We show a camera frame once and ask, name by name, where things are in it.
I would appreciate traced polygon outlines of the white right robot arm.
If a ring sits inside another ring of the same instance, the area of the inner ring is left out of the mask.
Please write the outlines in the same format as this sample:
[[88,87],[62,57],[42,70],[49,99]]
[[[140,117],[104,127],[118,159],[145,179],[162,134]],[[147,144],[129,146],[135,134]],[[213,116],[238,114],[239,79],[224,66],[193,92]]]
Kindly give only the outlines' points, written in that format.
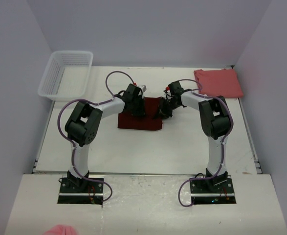
[[204,180],[217,185],[227,180],[225,147],[234,125],[233,118],[223,96],[199,94],[197,89],[184,89],[180,81],[172,82],[165,89],[156,116],[172,117],[173,110],[190,107],[199,111],[201,127],[208,137],[209,161]]

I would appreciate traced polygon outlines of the dark red t shirt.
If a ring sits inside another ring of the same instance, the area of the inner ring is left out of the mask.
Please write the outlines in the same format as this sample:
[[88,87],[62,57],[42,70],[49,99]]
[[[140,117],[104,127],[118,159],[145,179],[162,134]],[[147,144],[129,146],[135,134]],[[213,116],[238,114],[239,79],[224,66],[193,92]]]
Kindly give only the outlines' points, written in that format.
[[135,117],[130,112],[118,114],[119,129],[158,131],[162,129],[162,119],[157,115],[160,97],[146,97],[145,116]]

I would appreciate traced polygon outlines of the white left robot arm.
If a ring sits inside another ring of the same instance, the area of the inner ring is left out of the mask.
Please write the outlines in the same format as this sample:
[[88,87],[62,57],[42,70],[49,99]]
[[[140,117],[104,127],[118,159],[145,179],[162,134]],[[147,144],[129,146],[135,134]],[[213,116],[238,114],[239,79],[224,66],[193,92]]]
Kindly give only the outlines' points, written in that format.
[[67,172],[69,181],[80,186],[87,180],[88,148],[94,141],[102,119],[111,115],[129,112],[137,117],[145,115],[144,92],[146,86],[129,84],[127,89],[108,101],[92,103],[85,99],[76,102],[65,124],[66,139],[72,144],[71,166]]

